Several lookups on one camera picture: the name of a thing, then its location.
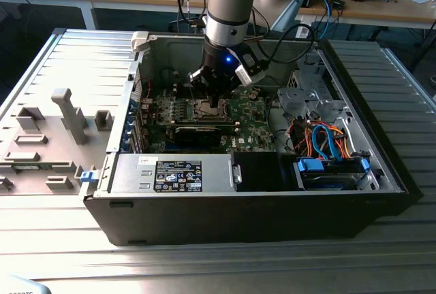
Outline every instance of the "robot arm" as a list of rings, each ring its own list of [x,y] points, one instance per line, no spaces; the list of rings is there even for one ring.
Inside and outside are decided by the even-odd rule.
[[[268,68],[269,62],[258,60],[244,43],[254,1],[278,31],[283,31],[285,21],[294,20],[301,5],[292,16],[292,0],[208,0],[202,65],[190,81],[208,95],[211,107],[239,84],[249,86],[261,80]]]

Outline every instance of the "wooden desk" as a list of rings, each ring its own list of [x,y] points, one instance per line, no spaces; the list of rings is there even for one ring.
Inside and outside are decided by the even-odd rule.
[[[24,0],[0,0],[5,2],[25,3]],[[85,25],[88,29],[97,29],[94,9],[146,10],[158,12],[177,12],[176,0],[29,0],[33,4],[66,5],[82,10]],[[391,0],[355,2],[343,0],[345,9],[340,22],[359,25],[377,25],[388,27],[413,27],[427,29],[436,19],[436,4],[429,1],[417,4],[409,0]],[[203,0],[191,0],[191,11],[202,11]],[[313,23],[324,14],[324,8],[317,2],[310,8],[302,8],[298,19],[305,23]]]

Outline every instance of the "blue tab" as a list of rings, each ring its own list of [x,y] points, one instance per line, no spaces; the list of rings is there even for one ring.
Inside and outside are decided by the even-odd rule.
[[[369,161],[367,161],[366,159],[362,159],[360,161],[360,164],[362,165],[363,169],[367,172],[370,170],[371,166],[369,165]]]
[[[82,175],[80,175],[80,180],[82,182],[90,182],[90,183],[98,182],[98,172],[96,170],[90,172],[84,171],[82,172]]]
[[[300,172],[308,171],[308,172],[322,172],[324,171],[324,166],[322,165],[322,161],[318,159],[301,159],[298,163],[298,170]]]

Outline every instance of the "power supply label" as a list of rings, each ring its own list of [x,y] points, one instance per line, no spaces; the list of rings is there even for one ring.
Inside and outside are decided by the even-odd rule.
[[[201,161],[156,162],[155,192],[202,192]]]

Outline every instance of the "motherboard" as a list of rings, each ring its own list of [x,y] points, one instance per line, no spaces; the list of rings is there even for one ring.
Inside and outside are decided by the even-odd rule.
[[[275,151],[260,90],[238,88],[211,108],[190,88],[174,86],[142,100],[142,142],[149,153]]]

